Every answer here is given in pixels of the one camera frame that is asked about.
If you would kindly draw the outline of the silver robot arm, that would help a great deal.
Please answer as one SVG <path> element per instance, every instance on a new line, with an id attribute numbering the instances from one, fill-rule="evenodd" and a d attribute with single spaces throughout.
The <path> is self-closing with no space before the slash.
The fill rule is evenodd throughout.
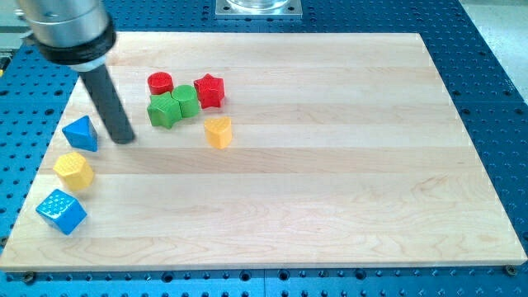
<path id="1" fill-rule="evenodd" d="M 133 142 L 135 133 L 106 67 L 116 30 L 103 1 L 18 0 L 17 5 L 30 28 L 28 40 L 50 62 L 79 74 L 113 142 Z"/>

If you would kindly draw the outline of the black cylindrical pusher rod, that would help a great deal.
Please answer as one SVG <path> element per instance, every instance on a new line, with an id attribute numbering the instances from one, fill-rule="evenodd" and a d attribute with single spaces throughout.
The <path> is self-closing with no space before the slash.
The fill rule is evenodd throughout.
<path id="1" fill-rule="evenodd" d="M 79 75 L 111 140 L 133 142 L 135 133 L 105 64 Z"/>

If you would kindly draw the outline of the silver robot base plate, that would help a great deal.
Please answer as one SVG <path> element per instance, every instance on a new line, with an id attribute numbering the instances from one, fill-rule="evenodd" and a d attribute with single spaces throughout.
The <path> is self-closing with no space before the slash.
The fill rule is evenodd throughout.
<path id="1" fill-rule="evenodd" d="M 216 0 L 217 19 L 301 19 L 301 0 Z"/>

